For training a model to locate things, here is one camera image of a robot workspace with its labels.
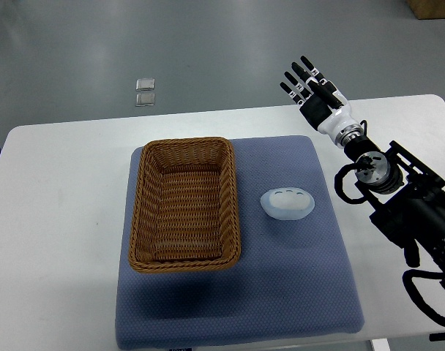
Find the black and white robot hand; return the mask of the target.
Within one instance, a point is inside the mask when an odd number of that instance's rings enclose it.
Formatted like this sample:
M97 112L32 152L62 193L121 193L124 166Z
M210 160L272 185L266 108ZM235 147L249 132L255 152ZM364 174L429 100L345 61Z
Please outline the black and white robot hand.
M364 127L352 117L350 102L332 81L306 57L291 63L284 72L287 82L281 89L299 108L307 123L317 132L330 137L339 148L365 134Z

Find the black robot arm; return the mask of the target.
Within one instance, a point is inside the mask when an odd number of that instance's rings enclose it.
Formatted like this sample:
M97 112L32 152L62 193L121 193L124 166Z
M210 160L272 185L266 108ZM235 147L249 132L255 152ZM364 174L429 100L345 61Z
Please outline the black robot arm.
M370 221L403 249L406 292L445 327L445 316L425 302L413 282L433 279L445 291L445 180L395 141L382 152L366 131L365 121L340 129L337 142L351 163L335 175L334 190L346 203L373 207Z

